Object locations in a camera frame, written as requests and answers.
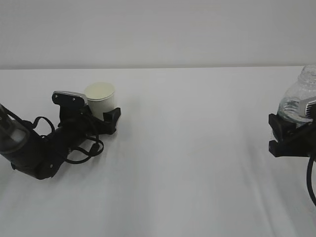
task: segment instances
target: cable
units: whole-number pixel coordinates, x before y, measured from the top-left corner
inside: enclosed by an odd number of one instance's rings
[[[42,138],[47,137],[46,135],[43,136],[39,136],[35,131],[34,128],[37,127],[39,120],[40,119],[44,119],[51,128],[51,131],[54,132],[55,131],[55,127],[53,125],[53,123],[46,117],[37,117],[34,122],[30,122],[30,121],[26,121],[26,120],[22,120],[20,119],[20,117],[18,117],[16,114],[14,114],[13,112],[11,112],[10,110],[8,110],[6,107],[2,106],[4,111],[10,115],[12,118],[14,118],[15,120],[17,120],[21,125],[23,125],[25,128],[27,128],[33,135],[35,135],[37,138],[39,138],[40,141],[42,141]],[[88,121],[88,123],[91,125],[91,128],[94,132],[95,138],[89,137],[89,136],[85,136],[86,139],[94,141],[95,143],[91,146],[90,151],[86,151],[85,149],[81,148],[81,147],[73,147],[71,148],[72,151],[79,151],[82,152],[83,154],[87,155],[87,158],[82,159],[82,160],[71,160],[68,159],[67,157],[64,157],[58,150],[56,150],[54,147],[50,146],[50,148],[64,161],[67,162],[69,164],[82,164],[87,162],[88,160],[90,160],[92,157],[95,157],[99,154],[101,154],[104,150],[104,143],[99,139],[99,133],[96,129],[96,127],[94,126],[91,118],[88,115],[82,114],[82,118],[84,118],[86,121]]]
[[[316,155],[312,154],[307,165],[307,173],[306,173],[306,185],[307,185],[307,190],[308,193],[316,206],[316,197],[315,193],[313,191],[313,186],[312,186],[312,170],[313,170],[313,164],[316,159]]]
[[[94,132],[95,138],[93,137],[89,137],[89,136],[85,136],[86,139],[94,141],[95,143],[93,143],[93,145],[90,148],[90,151],[86,151],[85,149],[81,148],[81,147],[71,147],[72,151],[79,151],[85,155],[87,155],[87,158],[82,159],[82,160],[71,160],[68,159],[67,157],[64,157],[62,154],[60,154],[59,152],[57,152],[55,150],[55,152],[67,163],[69,164],[82,164],[87,162],[88,160],[90,160],[92,157],[95,157],[99,154],[101,154],[104,150],[104,143],[99,139],[99,133],[98,130],[96,129],[95,125],[93,124],[93,121],[91,120],[91,118],[88,115],[85,114],[81,114],[82,118],[84,118],[86,121],[88,121],[88,123],[90,124],[92,131]]]

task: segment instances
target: white wall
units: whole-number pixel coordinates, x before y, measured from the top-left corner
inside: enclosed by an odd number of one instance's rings
[[[315,0],[2,0],[0,68],[316,63]]]

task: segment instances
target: transparent jar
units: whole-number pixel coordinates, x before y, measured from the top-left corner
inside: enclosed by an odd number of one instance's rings
[[[299,115],[299,102],[316,96],[316,65],[307,65],[303,68],[298,80],[285,93],[280,102],[277,114],[284,120],[294,122],[297,127],[312,119]]]

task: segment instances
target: white tabletop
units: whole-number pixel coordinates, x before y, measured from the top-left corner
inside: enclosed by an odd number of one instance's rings
[[[95,81],[115,85],[122,109],[100,157],[63,164],[51,179],[0,159],[0,236],[315,236],[308,160],[268,152],[268,114],[300,70],[0,71],[0,103],[26,120],[57,125],[53,91]],[[49,129],[41,122],[37,131]]]

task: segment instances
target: paper cup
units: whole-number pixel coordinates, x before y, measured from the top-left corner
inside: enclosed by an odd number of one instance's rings
[[[107,82],[96,82],[84,90],[93,116],[103,121],[103,113],[116,108],[114,92],[114,86]]]

